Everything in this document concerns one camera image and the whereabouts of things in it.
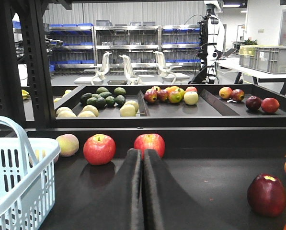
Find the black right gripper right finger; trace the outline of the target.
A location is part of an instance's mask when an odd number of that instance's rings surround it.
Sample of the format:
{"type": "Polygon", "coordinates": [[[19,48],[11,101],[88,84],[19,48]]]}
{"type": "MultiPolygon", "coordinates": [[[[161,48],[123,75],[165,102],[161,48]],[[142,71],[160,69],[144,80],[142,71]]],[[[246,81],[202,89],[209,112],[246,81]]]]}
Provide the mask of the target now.
{"type": "Polygon", "coordinates": [[[191,198],[153,149],[144,151],[142,198],[147,230],[235,229],[191,198]]]}

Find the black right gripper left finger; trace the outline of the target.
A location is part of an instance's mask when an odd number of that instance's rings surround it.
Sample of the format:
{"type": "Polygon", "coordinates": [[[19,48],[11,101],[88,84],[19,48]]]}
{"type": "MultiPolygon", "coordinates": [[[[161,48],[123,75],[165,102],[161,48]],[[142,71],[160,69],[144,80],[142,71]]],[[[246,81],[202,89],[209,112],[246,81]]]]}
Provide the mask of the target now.
{"type": "Polygon", "coordinates": [[[141,154],[102,166],[82,158],[60,161],[55,170],[56,202],[43,230],[138,230],[141,154]]]}

